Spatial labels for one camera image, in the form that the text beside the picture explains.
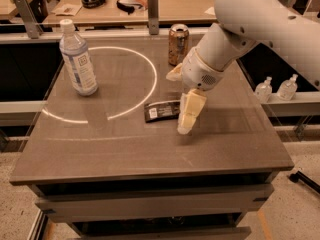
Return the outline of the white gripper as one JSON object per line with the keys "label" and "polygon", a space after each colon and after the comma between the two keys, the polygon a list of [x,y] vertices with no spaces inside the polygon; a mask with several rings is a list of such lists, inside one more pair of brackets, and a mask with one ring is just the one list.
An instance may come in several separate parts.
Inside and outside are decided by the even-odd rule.
{"label": "white gripper", "polygon": [[179,63],[167,73],[167,80],[182,80],[189,88],[196,88],[181,96],[177,126],[180,134],[186,135],[192,130],[207,101],[204,91],[213,89],[223,77],[223,72],[212,69],[201,59],[195,47],[189,51],[182,64]]}

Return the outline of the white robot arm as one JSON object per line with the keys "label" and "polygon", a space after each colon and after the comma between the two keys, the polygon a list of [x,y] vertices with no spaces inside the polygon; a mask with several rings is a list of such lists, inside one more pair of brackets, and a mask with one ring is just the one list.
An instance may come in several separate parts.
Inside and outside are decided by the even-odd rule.
{"label": "white robot arm", "polygon": [[278,0],[215,0],[217,21],[167,74],[190,91],[181,96],[177,130],[189,133],[207,97],[237,58],[262,43],[311,84],[320,80],[320,24]]}

